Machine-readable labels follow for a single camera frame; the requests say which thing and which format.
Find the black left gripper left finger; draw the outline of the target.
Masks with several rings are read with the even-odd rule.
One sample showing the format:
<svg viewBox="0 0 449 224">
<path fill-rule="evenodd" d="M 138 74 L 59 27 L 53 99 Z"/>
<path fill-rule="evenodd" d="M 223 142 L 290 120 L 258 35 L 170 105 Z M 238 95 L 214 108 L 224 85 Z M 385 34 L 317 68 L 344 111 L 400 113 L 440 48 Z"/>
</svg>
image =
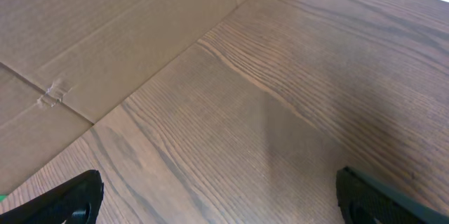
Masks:
<svg viewBox="0 0 449 224">
<path fill-rule="evenodd" d="M 98 170 L 87 170 L 52 190 L 1 214 L 2 223 L 95 224 L 104 196 Z"/>
</svg>

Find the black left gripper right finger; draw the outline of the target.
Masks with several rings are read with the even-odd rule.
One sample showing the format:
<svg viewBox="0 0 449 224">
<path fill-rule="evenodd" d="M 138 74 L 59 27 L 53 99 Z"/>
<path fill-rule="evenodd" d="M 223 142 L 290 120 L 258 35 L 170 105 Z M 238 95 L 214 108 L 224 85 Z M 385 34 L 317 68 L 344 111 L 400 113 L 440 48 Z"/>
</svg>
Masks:
<svg viewBox="0 0 449 224">
<path fill-rule="evenodd" d="M 447 216 L 350 166 L 337 172 L 336 195 L 345 224 L 448 224 Z"/>
</svg>

